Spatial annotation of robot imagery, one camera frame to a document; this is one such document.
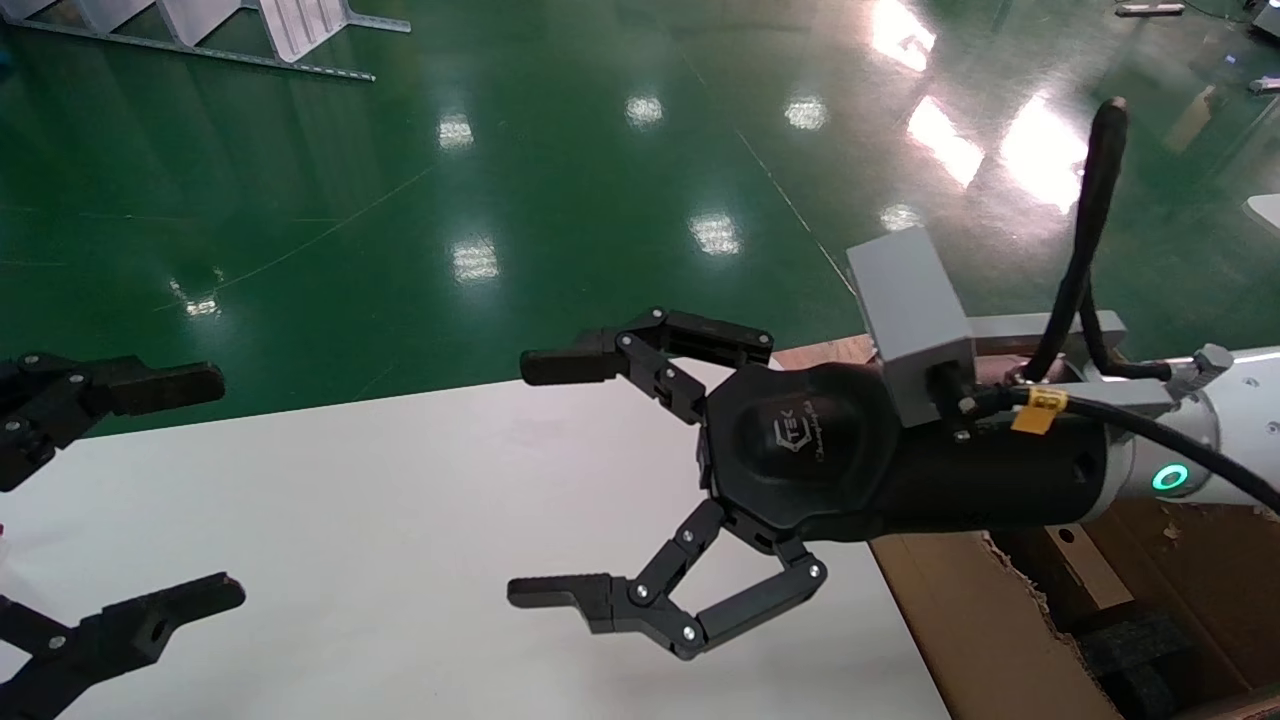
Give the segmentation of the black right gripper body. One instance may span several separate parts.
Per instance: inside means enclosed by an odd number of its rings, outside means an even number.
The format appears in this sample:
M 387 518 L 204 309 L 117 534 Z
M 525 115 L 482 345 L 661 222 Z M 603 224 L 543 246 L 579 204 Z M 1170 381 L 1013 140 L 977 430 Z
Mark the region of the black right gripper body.
M 1078 416 L 964 442 L 940 421 L 906 428 L 879 373 L 845 363 L 745 366 L 709 393 L 700 433 L 708 492 L 750 546 L 1071 524 L 1100 501 L 1106 454 L 1103 427 Z

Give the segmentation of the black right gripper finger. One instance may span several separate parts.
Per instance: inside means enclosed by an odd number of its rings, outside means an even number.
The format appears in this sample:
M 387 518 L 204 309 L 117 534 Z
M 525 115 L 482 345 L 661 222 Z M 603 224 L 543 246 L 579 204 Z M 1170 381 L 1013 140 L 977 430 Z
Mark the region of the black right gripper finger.
M 700 612 L 689 612 L 672 594 L 723 530 L 773 555 L 781 569 Z M 827 577 L 826 565 L 800 539 L 777 539 L 744 512 L 705 498 L 637 577 L 515 578 L 507 584 L 507 600 L 516 609 L 576 609 L 593 634 L 644 634 L 690 661 L 805 603 Z
M 707 416 L 707 387 L 672 363 L 690 357 L 733 370 L 765 365 L 772 333 L 691 313 L 653 307 L 622 325 L 581 333 L 571 346 L 520 356 L 529 386 L 594 384 L 622 378 L 689 425 Z

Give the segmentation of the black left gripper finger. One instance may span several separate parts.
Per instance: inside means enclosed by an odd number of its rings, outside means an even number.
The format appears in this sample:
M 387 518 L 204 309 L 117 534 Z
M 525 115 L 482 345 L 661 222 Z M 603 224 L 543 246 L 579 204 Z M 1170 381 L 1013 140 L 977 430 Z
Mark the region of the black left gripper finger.
M 28 660 L 1 685 L 4 719 L 56 719 L 91 688 L 159 662 L 182 626 L 246 601 L 225 573 L 113 603 L 67 626 L 6 596 L 1 638 Z
M 137 356 L 76 361 L 46 352 L 1 364 L 1 489 L 18 488 L 108 416 L 143 416 L 227 393 L 211 363 L 151 368 Z

